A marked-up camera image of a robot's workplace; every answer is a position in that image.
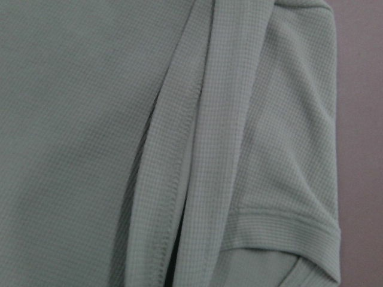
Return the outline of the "olive green long-sleeve shirt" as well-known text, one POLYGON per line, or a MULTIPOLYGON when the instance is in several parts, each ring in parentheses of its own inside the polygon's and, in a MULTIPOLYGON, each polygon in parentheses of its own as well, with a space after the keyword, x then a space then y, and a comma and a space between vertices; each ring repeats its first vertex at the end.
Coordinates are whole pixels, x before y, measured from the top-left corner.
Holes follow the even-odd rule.
POLYGON ((2 286, 339 286, 325 1, 2 1, 2 286))

